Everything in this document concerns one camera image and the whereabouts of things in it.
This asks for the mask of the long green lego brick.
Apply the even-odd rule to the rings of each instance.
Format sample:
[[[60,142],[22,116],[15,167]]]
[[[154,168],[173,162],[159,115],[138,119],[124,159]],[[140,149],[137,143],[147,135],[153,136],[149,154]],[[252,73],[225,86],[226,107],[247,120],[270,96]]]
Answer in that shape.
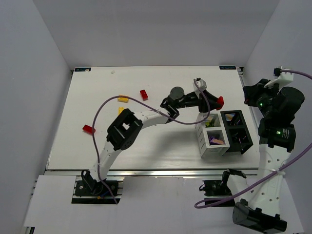
[[[215,126],[215,121],[210,120],[210,121],[206,121],[205,122],[205,127],[206,128],[214,127],[214,126]]]

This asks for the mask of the plain purple lego block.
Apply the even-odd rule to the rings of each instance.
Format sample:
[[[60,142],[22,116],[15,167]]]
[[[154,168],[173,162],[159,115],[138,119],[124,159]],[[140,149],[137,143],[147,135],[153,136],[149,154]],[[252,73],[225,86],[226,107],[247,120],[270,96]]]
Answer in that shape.
[[[216,139],[215,139],[213,136],[210,136],[210,137],[209,137],[209,144],[210,144],[210,145],[216,145],[215,140],[216,140]]]

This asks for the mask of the purple butterfly lego block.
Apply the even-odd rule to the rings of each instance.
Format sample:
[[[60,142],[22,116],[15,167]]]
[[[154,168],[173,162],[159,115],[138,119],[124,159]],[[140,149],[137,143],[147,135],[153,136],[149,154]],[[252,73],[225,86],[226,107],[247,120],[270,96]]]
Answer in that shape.
[[[215,142],[216,142],[216,145],[223,145],[224,144],[224,141],[217,139],[217,138],[216,138]]]

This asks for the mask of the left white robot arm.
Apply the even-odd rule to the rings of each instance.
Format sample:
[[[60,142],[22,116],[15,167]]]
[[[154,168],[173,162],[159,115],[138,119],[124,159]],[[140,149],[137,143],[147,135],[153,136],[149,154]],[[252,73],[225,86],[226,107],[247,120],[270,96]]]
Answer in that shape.
[[[176,121],[181,108],[197,106],[200,113],[209,114],[211,110],[220,110],[223,105],[223,97],[213,96],[204,87],[196,87],[189,94],[185,94],[181,87],[174,87],[160,105],[166,113],[152,107],[137,113],[124,109],[108,127],[103,150],[95,149],[97,161],[93,168],[81,172],[84,185],[94,194],[108,189],[105,179],[109,169],[117,156],[133,145],[142,129]]]

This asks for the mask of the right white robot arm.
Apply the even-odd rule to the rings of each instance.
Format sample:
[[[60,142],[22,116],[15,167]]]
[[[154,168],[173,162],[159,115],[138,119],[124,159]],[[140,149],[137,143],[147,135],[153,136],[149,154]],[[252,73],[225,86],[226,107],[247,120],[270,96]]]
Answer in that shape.
[[[282,87],[277,82],[261,79],[243,88],[245,104],[257,107],[263,115],[258,127],[259,168],[258,185],[246,191],[247,178],[236,170],[224,172],[223,181],[235,198],[233,223],[264,234],[286,231],[287,222],[280,217],[280,190],[284,166],[294,149],[296,131],[292,124],[295,113],[305,97],[293,87]]]

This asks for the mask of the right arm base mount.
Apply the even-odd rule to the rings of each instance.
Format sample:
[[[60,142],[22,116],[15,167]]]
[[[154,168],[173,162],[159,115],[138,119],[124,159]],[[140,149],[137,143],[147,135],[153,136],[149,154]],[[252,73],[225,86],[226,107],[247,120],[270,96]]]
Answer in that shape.
[[[199,187],[199,191],[203,191],[207,198],[216,198],[216,200],[205,201],[205,205],[212,204],[222,200],[223,198],[232,196],[231,190],[227,186],[230,175],[247,178],[242,171],[227,169],[223,172],[220,180],[204,180],[203,184]]]

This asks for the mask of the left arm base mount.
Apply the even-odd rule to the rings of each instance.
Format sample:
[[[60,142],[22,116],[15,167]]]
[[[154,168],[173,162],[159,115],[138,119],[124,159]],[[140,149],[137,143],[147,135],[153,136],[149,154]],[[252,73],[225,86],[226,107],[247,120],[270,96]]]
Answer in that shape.
[[[71,203],[117,205],[121,199],[123,182],[117,180],[107,180],[105,182],[110,187],[114,198],[102,183],[99,183],[99,186],[92,191],[88,185],[80,179],[75,182]]]

